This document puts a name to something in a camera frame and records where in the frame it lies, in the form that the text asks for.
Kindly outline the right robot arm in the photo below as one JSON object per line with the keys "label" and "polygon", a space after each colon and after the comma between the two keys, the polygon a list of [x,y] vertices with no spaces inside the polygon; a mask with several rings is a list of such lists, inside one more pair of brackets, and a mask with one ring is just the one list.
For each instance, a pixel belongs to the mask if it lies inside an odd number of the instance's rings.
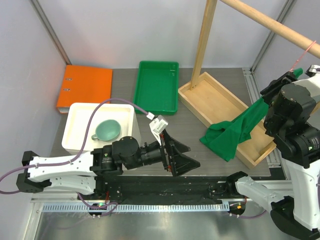
{"label": "right robot arm", "polygon": [[276,193],[239,171],[227,177],[226,193],[252,199],[279,230],[300,240],[320,237],[320,131],[308,123],[320,103],[320,68],[306,79],[286,72],[261,91],[268,104],[266,134],[273,138],[290,173],[293,196]]}

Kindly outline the green t shirt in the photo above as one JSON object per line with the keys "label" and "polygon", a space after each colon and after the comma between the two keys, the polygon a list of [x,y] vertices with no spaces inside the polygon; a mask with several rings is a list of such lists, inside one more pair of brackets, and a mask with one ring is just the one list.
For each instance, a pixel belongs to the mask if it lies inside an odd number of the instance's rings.
{"label": "green t shirt", "polygon": [[212,124],[199,141],[225,161],[236,156],[238,144],[251,139],[252,130],[267,114],[269,105],[260,97],[231,121]]}

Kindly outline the pink wire hanger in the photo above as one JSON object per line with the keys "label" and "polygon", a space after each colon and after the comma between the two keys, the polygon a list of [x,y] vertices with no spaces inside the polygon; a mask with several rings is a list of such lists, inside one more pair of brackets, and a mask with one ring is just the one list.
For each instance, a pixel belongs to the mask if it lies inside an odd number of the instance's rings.
{"label": "pink wire hanger", "polygon": [[317,43],[317,41],[313,41],[308,47],[307,49],[302,53],[302,55],[295,61],[295,63],[292,65],[292,67],[290,68],[290,72],[293,72],[295,67],[297,66],[297,64],[301,61],[301,59],[306,55],[306,53],[313,47],[313,45],[315,45]]}

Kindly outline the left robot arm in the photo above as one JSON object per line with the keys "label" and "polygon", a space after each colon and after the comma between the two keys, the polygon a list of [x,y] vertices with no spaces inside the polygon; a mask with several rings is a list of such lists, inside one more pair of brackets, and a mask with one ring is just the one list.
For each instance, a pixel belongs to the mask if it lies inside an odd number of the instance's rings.
{"label": "left robot arm", "polygon": [[91,195],[100,200],[107,192],[103,181],[111,175],[162,163],[165,171],[179,177],[201,166],[200,162],[185,155],[190,148],[172,138],[166,130],[160,141],[140,146],[132,136],[125,136],[92,151],[79,155],[40,157],[25,151],[23,172],[18,174],[16,186],[23,193],[39,193],[46,188],[73,191]]}

